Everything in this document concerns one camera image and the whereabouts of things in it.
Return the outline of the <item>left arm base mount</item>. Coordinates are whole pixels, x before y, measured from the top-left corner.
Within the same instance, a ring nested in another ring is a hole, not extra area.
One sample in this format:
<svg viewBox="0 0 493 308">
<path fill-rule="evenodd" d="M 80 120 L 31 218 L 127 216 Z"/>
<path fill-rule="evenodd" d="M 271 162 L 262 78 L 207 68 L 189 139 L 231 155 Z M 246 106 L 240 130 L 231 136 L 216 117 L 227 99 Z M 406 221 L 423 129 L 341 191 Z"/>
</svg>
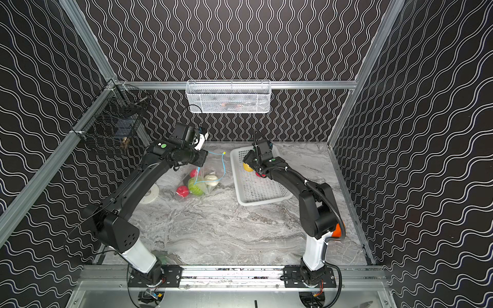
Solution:
<svg viewBox="0 0 493 308">
<path fill-rule="evenodd" d="M 130 268 L 129 287 L 179 287 L 183 268 L 178 265 L 155 266 L 149 273 L 141 273 Z"/>
</svg>

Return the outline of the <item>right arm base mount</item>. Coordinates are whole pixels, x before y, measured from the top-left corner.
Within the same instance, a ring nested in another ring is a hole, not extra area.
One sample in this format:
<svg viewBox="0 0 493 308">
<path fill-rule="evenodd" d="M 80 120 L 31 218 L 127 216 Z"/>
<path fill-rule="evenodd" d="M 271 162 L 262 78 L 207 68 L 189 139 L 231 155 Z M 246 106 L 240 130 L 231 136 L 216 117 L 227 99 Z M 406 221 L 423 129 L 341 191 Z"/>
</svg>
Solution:
<svg viewBox="0 0 493 308">
<path fill-rule="evenodd" d="M 319 270 L 310 271 L 306 266 L 285 266 L 282 270 L 280 279 L 286 288 L 320 287 L 322 282 L 324 287 L 336 287 L 336 275 L 333 269 L 323 266 Z"/>
</svg>

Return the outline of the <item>clear zip top bag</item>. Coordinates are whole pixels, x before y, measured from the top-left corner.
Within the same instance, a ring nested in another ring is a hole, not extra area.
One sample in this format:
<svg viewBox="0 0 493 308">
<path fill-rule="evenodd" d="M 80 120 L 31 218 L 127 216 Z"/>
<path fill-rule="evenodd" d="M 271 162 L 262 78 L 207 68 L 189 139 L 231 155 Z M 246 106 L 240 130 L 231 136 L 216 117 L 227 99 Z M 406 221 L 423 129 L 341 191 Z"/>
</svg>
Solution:
<svg viewBox="0 0 493 308">
<path fill-rule="evenodd" d="M 178 198 L 205 197 L 210 195 L 226 176 L 225 156 L 227 152 L 209 152 L 202 167 L 195 167 L 182 179 L 175 190 Z"/>
</svg>

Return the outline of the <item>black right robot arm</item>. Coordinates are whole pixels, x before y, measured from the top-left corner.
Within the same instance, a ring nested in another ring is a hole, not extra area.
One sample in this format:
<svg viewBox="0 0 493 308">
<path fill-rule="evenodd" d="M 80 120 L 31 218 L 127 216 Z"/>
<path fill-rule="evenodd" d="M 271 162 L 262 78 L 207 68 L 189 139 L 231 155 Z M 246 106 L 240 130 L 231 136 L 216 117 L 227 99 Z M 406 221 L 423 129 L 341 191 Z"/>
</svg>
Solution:
<svg viewBox="0 0 493 308">
<path fill-rule="evenodd" d="M 333 307 L 342 292 L 342 271 L 326 260 L 330 241 L 341 241 L 346 229 L 331 186 L 308 180 L 283 158 L 275 157 L 268 139 L 256 139 L 243 162 L 260 177 L 269 178 L 291 192 L 299 202 L 300 224 L 307 235 L 306 248 L 298 266 L 285 266 L 280 279 L 286 288 L 305 286 L 300 292 L 305 307 Z"/>
</svg>

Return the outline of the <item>green cabbage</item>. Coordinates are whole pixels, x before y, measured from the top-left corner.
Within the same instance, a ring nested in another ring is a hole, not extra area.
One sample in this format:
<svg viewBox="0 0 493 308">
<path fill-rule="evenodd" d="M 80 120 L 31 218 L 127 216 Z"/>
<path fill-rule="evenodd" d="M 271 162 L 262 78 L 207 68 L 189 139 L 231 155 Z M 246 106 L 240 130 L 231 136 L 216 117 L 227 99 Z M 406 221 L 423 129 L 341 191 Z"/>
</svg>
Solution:
<svg viewBox="0 0 493 308">
<path fill-rule="evenodd" d="M 188 180 L 187 188 L 189 192 L 194 196 L 202 196 L 205 194 L 200 186 L 200 183 L 196 182 L 195 178 L 191 178 Z"/>
</svg>

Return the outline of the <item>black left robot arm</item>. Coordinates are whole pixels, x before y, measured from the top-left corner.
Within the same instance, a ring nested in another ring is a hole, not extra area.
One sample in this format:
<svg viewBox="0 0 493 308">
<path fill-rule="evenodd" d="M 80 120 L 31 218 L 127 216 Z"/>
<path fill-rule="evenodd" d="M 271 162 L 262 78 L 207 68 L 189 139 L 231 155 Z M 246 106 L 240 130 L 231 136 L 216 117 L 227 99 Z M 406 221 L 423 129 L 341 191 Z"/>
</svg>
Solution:
<svg viewBox="0 0 493 308">
<path fill-rule="evenodd" d="M 88 206 L 88 224 L 94 237 L 116 251 L 149 284 L 162 279 L 162 263 L 140 240 L 140 230 L 129 222 L 155 182 L 166 172 L 192 164 L 202 167 L 208 156 L 203 145 L 205 128 L 177 124 L 171 135 L 150 143 L 130 176 L 101 205 Z"/>
</svg>

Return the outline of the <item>red apple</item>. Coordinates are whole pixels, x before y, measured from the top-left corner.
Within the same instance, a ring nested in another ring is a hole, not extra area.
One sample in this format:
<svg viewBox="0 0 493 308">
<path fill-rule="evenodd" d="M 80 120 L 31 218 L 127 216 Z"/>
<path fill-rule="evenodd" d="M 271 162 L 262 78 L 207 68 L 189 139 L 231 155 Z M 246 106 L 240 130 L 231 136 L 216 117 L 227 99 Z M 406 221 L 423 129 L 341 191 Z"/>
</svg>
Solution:
<svg viewBox="0 0 493 308">
<path fill-rule="evenodd" d="M 182 198 L 189 196 L 190 191 L 187 186 L 180 186 L 176 189 L 176 194 Z"/>
</svg>

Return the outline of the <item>white daikon radish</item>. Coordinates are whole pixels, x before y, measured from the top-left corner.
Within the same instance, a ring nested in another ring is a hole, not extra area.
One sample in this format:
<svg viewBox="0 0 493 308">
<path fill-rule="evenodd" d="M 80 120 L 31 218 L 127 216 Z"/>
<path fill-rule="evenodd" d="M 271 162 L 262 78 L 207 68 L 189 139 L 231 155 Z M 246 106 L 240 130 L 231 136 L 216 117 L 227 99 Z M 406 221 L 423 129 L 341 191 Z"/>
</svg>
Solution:
<svg viewBox="0 0 493 308">
<path fill-rule="evenodd" d="M 204 183 L 210 187 L 216 187 L 220 183 L 220 179 L 214 174 L 208 174 L 204 177 Z"/>
</svg>

